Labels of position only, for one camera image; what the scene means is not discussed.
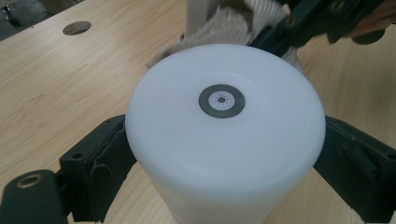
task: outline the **white cylinder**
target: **white cylinder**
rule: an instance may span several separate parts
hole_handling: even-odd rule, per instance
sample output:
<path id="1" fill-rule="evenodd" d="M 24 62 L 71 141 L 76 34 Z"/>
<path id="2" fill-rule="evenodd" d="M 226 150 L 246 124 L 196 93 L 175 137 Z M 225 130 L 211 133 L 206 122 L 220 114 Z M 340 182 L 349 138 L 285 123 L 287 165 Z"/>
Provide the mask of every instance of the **white cylinder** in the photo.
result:
<path id="1" fill-rule="evenodd" d="M 313 87 L 259 49 L 207 45 L 157 63 L 126 114 L 131 149 L 179 224 L 261 224 L 321 151 Z"/>

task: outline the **wooden table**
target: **wooden table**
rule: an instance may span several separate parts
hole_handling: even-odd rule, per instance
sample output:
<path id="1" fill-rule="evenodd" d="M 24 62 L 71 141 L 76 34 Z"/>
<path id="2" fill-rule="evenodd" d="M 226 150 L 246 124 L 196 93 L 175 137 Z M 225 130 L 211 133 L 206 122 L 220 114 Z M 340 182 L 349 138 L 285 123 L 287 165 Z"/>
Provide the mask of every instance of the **wooden table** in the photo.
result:
<path id="1" fill-rule="evenodd" d="M 125 113 L 145 64 L 184 31 L 185 7 L 185 0 L 87 0 L 0 42 L 0 190 L 17 175 L 57 171 L 71 146 Z M 74 21 L 92 28 L 64 35 Z M 369 46 L 315 38 L 299 55 L 328 115 L 396 148 L 396 27 Z M 138 165 L 106 223 L 176 224 Z M 312 170 L 264 223 L 362 221 Z"/>

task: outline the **black ring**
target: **black ring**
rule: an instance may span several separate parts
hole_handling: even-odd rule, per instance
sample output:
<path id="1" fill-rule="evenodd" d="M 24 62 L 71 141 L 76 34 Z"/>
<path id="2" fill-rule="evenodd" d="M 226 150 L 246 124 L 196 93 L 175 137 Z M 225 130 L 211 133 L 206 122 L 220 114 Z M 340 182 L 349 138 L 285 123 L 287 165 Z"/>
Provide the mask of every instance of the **black ring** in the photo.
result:
<path id="1" fill-rule="evenodd" d="M 217 110 L 209 104 L 210 95 L 217 91 L 226 91 L 233 96 L 233 98 L 235 99 L 235 103 L 230 109 Z M 201 109 L 207 115 L 217 119 L 228 119 L 238 115 L 244 109 L 245 103 L 245 96 L 240 90 L 225 84 L 210 86 L 204 89 L 199 96 L 199 106 L 201 107 Z"/>

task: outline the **white center circle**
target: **white center circle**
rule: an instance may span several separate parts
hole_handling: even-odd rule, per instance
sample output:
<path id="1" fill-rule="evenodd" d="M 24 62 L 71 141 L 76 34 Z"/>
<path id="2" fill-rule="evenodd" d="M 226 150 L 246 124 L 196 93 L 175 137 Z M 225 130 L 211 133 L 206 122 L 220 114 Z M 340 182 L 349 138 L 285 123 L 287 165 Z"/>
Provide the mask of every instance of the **white center circle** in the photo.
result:
<path id="1" fill-rule="evenodd" d="M 209 104 L 220 111 L 228 110 L 235 104 L 235 98 L 227 91 L 215 91 L 209 96 Z"/>

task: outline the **circular hole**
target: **circular hole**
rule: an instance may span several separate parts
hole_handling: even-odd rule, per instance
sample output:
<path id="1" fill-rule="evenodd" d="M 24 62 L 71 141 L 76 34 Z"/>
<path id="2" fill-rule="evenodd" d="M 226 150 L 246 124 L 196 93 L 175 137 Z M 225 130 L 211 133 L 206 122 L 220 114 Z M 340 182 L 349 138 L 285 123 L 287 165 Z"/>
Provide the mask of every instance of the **circular hole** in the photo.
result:
<path id="1" fill-rule="evenodd" d="M 28 175 L 24 179 L 18 181 L 17 187 L 20 189 L 30 188 L 40 182 L 42 178 L 42 175 Z"/>
<path id="2" fill-rule="evenodd" d="M 225 98 L 224 98 L 224 97 L 220 97 L 220 98 L 218 99 L 218 101 L 219 101 L 219 103 L 224 103 L 224 102 L 225 102 Z"/>
<path id="3" fill-rule="evenodd" d="M 79 158 L 81 158 L 82 157 L 82 154 L 81 153 L 75 153 L 75 154 L 73 154 L 73 156 L 72 156 L 72 158 L 73 159 L 79 159 Z"/>
<path id="4" fill-rule="evenodd" d="M 91 28 L 91 23 L 88 21 L 76 21 L 64 27 L 65 35 L 80 35 Z"/>

